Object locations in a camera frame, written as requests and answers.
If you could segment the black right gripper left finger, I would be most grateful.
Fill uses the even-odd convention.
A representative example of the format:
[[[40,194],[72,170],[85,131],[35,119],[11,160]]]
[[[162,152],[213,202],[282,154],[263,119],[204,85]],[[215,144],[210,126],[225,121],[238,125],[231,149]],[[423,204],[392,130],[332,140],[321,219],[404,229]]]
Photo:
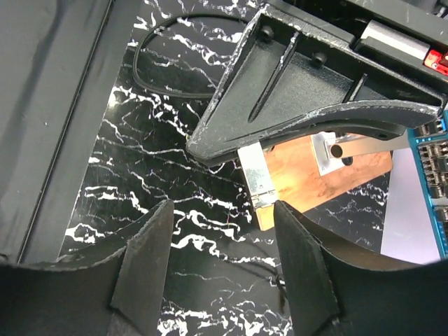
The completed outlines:
[[[165,200],[55,262],[2,262],[1,334],[155,335],[173,226]]]

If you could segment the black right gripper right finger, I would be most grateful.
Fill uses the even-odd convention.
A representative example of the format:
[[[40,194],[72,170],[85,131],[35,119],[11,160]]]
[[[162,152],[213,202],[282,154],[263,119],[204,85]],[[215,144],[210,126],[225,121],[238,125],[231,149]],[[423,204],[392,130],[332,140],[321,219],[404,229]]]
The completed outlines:
[[[363,248],[274,205],[296,335],[446,335],[447,261],[418,265]]]

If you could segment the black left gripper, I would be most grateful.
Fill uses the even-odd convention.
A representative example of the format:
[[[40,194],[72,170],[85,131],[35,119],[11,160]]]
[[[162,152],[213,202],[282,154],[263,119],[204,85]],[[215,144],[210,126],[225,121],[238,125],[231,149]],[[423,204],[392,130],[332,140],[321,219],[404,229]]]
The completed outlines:
[[[401,1],[268,1],[247,24],[186,144],[206,165],[323,131],[381,141],[434,121],[447,20]]]

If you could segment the wooden board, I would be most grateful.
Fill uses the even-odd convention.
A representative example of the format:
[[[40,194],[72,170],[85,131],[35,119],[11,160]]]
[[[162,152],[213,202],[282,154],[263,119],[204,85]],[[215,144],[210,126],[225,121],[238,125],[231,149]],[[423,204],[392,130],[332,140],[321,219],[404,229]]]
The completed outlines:
[[[278,200],[302,213],[389,172],[393,166],[387,151],[356,156],[351,165],[320,176],[310,136],[278,144],[264,155]],[[255,210],[262,231],[274,227],[273,208],[274,204]]]

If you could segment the metal bracket stand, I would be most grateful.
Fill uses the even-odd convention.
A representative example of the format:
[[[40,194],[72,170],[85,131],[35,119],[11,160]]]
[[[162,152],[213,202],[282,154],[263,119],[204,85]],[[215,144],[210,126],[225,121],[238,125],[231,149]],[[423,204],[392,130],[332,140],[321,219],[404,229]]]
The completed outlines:
[[[345,166],[343,159],[359,155],[390,152],[409,148],[407,131],[389,140],[381,140],[358,134],[336,136],[334,132],[319,132],[311,135],[311,147],[320,176]]]

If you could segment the dark grey network switch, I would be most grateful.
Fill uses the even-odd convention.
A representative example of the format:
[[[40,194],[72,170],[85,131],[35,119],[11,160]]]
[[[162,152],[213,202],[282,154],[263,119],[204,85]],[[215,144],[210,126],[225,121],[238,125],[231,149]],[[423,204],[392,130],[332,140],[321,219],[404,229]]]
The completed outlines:
[[[408,132],[416,170],[441,258],[447,257],[447,111]]]

